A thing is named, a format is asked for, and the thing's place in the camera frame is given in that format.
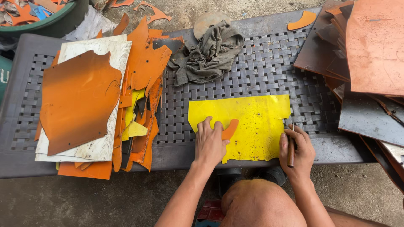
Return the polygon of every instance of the left hand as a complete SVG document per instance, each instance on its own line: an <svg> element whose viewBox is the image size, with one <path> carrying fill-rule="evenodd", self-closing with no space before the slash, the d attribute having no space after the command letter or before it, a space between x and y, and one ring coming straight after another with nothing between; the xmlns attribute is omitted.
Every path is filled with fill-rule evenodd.
<svg viewBox="0 0 404 227"><path fill-rule="evenodd" d="M195 161L199 164L206 164L212 170L223 159L226 154L226 145L230 140L222 140L223 125L215 122L212 129L210 121L212 117L207 117L198 124L196 133Z"/></svg>

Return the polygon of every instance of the dirt ground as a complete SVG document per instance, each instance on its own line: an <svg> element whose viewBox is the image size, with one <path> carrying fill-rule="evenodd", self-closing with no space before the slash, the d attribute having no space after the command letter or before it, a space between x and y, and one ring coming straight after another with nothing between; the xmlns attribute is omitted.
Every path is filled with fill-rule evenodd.
<svg viewBox="0 0 404 227"><path fill-rule="evenodd" d="M150 8L133 11L140 1L135 0L130 7L106 9L104 15L118 23L123 13L127 13L130 25L124 33L128 33L144 15L153 14ZM159 20L149 27L170 32L193 27L205 12L221 11L238 20L315 7L324 0L148 2L173 17L170 22ZM254 171L244 170L246 176ZM151 227L186 173L186 170L120 172L113 173L109 181L66 176L0 180L0 227ZM311 178L324 205L390 226L404 226L403 195L379 164L314 166ZM293 197L288 182L283 188ZM217 194L217 177L213 174L198 208L205 199L218 198Z"/></svg>

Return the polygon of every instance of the woven pattern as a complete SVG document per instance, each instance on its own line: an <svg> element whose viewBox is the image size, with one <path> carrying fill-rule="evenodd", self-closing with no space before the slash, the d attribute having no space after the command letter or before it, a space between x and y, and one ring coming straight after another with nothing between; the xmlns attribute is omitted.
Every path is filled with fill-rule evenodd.
<svg viewBox="0 0 404 227"><path fill-rule="evenodd" d="M51 65L53 59L52 56L34 56L11 150L35 150L36 148L37 142L34 142L34 137L42 104L42 76L44 69Z"/></svg>
<svg viewBox="0 0 404 227"><path fill-rule="evenodd" d="M175 72L166 68L157 143L192 142L188 103L258 95L290 95L296 125L309 134L337 130L340 106L322 76L293 67L310 29L245 38L231 70L206 84L174 87Z"/></svg>

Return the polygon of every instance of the red object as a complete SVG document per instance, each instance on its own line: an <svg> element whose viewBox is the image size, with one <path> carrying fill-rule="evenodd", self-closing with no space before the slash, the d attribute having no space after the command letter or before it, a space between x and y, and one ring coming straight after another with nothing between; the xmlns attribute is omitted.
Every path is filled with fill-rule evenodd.
<svg viewBox="0 0 404 227"><path fill-rule="evenodd" d="M201 211L196 218L199 220L209 220L222 222L225 215L222 213L221 200L205 200Z"/></svg>

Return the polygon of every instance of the wooden handle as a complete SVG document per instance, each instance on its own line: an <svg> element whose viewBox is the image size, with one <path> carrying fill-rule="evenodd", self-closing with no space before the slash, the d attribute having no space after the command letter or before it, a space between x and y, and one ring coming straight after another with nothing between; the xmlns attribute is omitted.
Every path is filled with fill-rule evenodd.
<svg viewBox="0 0 404 227"><path fill-rule="evenodd" d="M295 140L289 139L288 167L293 168L295 162Z"/></svg>

